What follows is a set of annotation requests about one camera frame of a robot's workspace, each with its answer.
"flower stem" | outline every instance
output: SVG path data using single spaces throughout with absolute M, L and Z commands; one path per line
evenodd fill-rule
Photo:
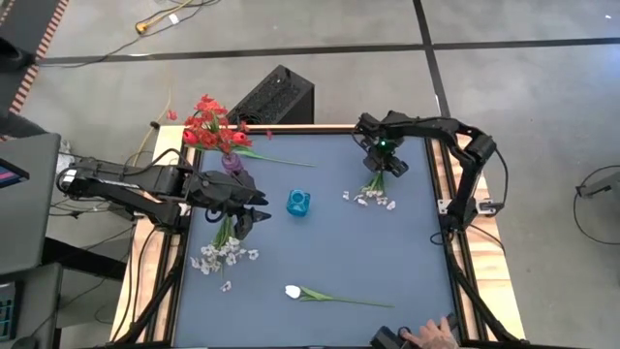
M 355 301 L 355 300 L 350 300 L 350 299 L 340 298 L 340 297 L 331 297 L 331 300 L 328 300 L 328 301 L 342 301 L 342 302 L 349 302 L 349 303 L 354 303 L 354 304 L 394 307 L 394 305 L 391 305 L 391 304 L 383 304 L 383 303 L 378 303 L 378 302 L 373 302 L 373 301 Z

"gray floor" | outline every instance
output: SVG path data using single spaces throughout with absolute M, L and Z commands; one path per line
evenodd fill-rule
M 161 1 L 74 0 L 50 57 L 94 55 L 134 38 L 134 23 Z M 620 35 L 620 5 L 576 0 L 423 0 L 436 43 L 601 38 Z M 408 0 L 222 0 L 162 36 L 124 53 L 419 43 Z M 438 51 L 453 117 L 494 136 L 511 169 L 507 208 L 498 217 L 525 332 L 537 343 L 615 348 L 620 340 L 618 247 L 596 244 L 576 229 L 574 187 L 594 169 L 617 163 L 620 131 L 619 46 Z M 164 107 L 190 112 L 203 93 L 232 107 L 275 65 L 317 84 L 317 122 L 355 122 L 362 111 L 437 113 L 422 52 L 384 52 L 104 63 L 42 69 L 25 116 L 63 134 L 79 154 L 124 161 L 148 121 Z M 499 196 L 503 172 L 486 169 Z M 602 195 L 579 203 L 584 227 L 620 240 L 617 203 Z M 49 234 L 88 245 L 127 226 L 108 213 L 53 219 Z M 104 249 L 124 255 L 126 239 Z M 66 280 L 76 294 L 96 280 Z M 118 284 L 71 307 L 68 324 L 114 308 Z M 102 317 L 111 312 L 102 311 Z M 63 347 L 107 339 L 105 325 L 66 332 Z

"metal frame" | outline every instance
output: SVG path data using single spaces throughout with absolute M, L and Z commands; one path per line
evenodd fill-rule
M 351 126 L 334 126 L 334 127 L 312 127 L 312 128 L 300 128 L 300 127 L 286 127 L 286 126 L 278 126 L 277 128 L 273 128 L 271 129 L 271 132 L 274 135 L 350 135 L 352 132 L 354 131 L 354 127 L 353 125 Z M 263 134 L 264 130 L 250 130 L 249 134 L 250 135 L 259 135 L 259 134 Z M 441 184 L 439 181 L 439 173 L 438 173 L 438 169 L 437 169 L 437 164 L 435 163 L 435 157 L 434 157 L 434 149 L 433 149 L 433 144 L 432 141 L 429 139 L 424 140 L 424 147 L 425 147 L 425 151 L 426 151 L 426 160 L 428 162 L 428 169 L 430 171 L 431 174 L 431 183 L 433 186 L 433 193 L 435 196 L 435 200 L 439 200 L 442 199 L 441 197 Z M 200 165 L 201 165 L 201 159 L 202 159 L 202 151 L 196 151 L 195 152 L 195 159 L 194 159 L 194 167 L 195 169 L 199 169 Z M 180 243 L 183 243 L 183 250 L 187 250 L 187 238 L 184 238 Z M 170 249 L 170 243 L 169 245 L 164 245 L 165 249 Z M 466 318 L 465 318 L 465 311 L 464 311 L 464 305 L 463 305 L 463 301 L 461 298 L 461 294 L 459 291 L 459 287 L 458 284 L 456 283 L 456 280 L 454 279 L 454 277 L 450 274 L 450 269 L 448 267 L 448 254 L 449 253 L 453 253 L 452 251 L 452 247 L 450 244 L 444 244 L 444 254 L 446 257 L 446 268 L 449 271 L 449 284 L 450 284 L 450 291 L 452 293 L 452 302 L 453 302 L 453 307 L 454 307 L 454 314 L 456 315 L 457 319 L 459 320 L 459 324 L 458 324 L 458 331 L 460 334 L 461 338 L 469 338 L 469 335 L 467 334 L 467 326 L 466 326 Z M 465 260 L 469 260 L 470 264 L 472 263 L 471 261 L 471 254 L 470 255 L 462 255 L 462 259 Z M 160 265 L 166 265 L 168 263 L 168 261 L 161 261 L 160 260 Z M 172 297 L 170 298 L 170 305 L 169 305 L 169 311 L 168 314 L 169 316 L 167 317 L 167 321 L 166 321 L 166 331 L 165 331 L 165 336 L 164 336 L 164 341 L 167 343 L 172 343 L 172 335 L 173 335 L 173 328 L 174 328 L 174 324 L 176 321 L 176 314 L 178 312 L 178 298 L 179 298 L 179 289 L 180 289 L 180 283 L 182 282 L 182 278 L 183 276 L 181 276 L 179 278 L 179 280 L 177 281 L 176 285 L 173 288 L 172 291 Z M 151 320 L 154 324 L 154 321 L 156 319 L 156 315 L 154 316 L 154 319 Z M 247 347 L 245 349 L 257 349 L 259 347 Z M 368 348 L 368 347 L 338 347 L 341 349 L 344 348 L 352 348 L 352 349 L 359 349 L 359 348 Z M 217 347 L 210 347 L 210 349 L 230 349 L 230 348 L 217 348 Z

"vase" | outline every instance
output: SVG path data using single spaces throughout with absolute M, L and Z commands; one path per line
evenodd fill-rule
M 222 166 L 228 175 L 237 175 L 239 172 L 243 171 L 241 157 L 235 152 L 222 154 Z

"white tulip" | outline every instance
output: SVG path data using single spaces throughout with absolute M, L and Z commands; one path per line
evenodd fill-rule
M 301 289 L 298 288 L 297 286 L 288 285 L 287 287 L 284 288 L 284 290 L 287 296 L 291 297 L 294 300 L 298 299 L 299 296 L 301 296 Z

